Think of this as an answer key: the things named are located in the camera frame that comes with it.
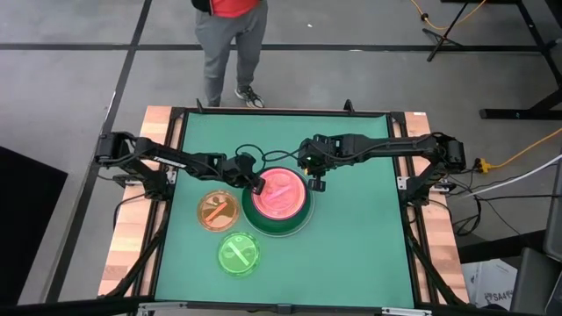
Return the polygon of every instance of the white cable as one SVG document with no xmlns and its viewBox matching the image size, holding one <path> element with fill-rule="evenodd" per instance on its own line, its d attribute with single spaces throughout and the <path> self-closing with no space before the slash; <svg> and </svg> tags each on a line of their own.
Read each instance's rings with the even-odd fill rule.
<svg viewBox="0 0 562 316">
<path fill-rule="evenodd" d="M 487 188 L 487 189 L 483 189 L 483 190 L 476 191 L 476 192 L 474 192 L 474 193 L 471 193 L 471 194 L 468 194 L 468 195 L 459 197 L 458 199 L 460 200 L 460 199 L 463 199 L 463 198 L 469 198 L 469 197 L 471 197 L 471 196 L 474 196 L 474 195 L 477 195 L 477 194 L 480 194 L 480 193 L 484 193 L 484 192 L 488 192 L 488 191 L 490 191 L 490 190 L 495 190 L 495 189 L 498 189 L 498 188 L 500 188 L 500 187 L 502 187 L 502 186 L 504 186 L 504 185 L 508 185 L 508 184 L 517 182 L 517 181 L 519 181 L 519 180 L 522 180 L 522 179 L 526 178 L 527 176 L 530 176 L 530 175 L 532 175 L 532 174 L 534 174 L 534 173 L 537 173 L 538 171 L 540 171 L 540 170 L 542 170 L 542 169 L 548 167 L 549 165 L 551 165 L 551 164 L 553 164 L 554 162 L 558 161 L 560 158 L 562 158 L 562 154 L 559 155 L 558 157 L 552 159 L 551 161 L 545 163 L 544 165 L 538 167 L 537 169 L 534 169 L 534 170 L 532 170 L 532 171 L 530 171 L 530 172 L 528 172 L 528 173 L 526 173 L 526 174 L 524 174 L 524 175 L 522 175 L 522 176 L 518 176 L 518 177 L 515 178 L 515 179 L 509 180 L 509 181 L 504 182 L 504 183 L 496 184 L 496 185 L 493 186 L 493 187 L 489 187 L 489 188 Z"/>
</svg>

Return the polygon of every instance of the gray sweatpants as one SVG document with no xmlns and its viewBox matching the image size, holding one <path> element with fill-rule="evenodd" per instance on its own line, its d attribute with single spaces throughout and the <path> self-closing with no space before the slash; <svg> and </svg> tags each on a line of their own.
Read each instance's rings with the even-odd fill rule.
<svg viewBox="0 0 562 316">
<path fill-rule="evenodd" d="M 238 89 L 247 88 L 254 81 L 267 10 L 267 2 L 262 0 L 252 11 L 238 18 L 215 17 L 197 11 L 195 34 L 205 51 L 205 93 L 209 105 L 220 103 L 233 38 L 238 48 Z"/>
</svg>

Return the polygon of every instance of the red shirt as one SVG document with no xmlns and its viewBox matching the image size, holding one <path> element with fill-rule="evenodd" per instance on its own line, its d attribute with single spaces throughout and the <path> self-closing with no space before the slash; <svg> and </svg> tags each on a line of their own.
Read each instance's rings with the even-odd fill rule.
<svg viewBox="0 0 562 316">
<path fill-rule="evenodd" d="M 211 0 L 213 14 L 222 18 L 238 18 L 254 9 L 260 0 Z"/>
</svg>

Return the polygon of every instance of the sneaker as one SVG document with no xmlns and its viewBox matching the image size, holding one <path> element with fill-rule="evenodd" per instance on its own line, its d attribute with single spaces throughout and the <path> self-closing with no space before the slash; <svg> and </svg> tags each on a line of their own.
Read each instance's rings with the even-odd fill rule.
<svg viewBox="0 0 562 316">
<path fill-rule="evenodd" d="M 234 89 L 234 93 L 236 96 L 244 101 L 246 101 L 246 106 L 251 108 L 263 108 L 265 103 L 263 102 L 262 97 L 258 96 L 252 87 L 248 87 L 244 91 L 238 90 L 238 88 Z"/>
</svg>

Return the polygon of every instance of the orange petri dish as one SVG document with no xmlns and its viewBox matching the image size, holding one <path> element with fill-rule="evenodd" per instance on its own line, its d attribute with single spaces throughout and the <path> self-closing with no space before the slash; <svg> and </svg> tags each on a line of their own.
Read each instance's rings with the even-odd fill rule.
<svg viewBox="0 0 562 316">
<path fill-rule="evenodd" d="M 210 232 L 224 232 L 240 216 L 238 199 L 226 190 L 213 190 L 199 200 L 197 219 Z"/>
<path fill-rule="evenodd" d="M 261 195 L 252 194 L 254 207 L 266 218 L 290 219 L 306 201 L 306 187 L 302 179 L 292 170 L 272 168 L 260 177 L 265 180 Z"/>
</svg>

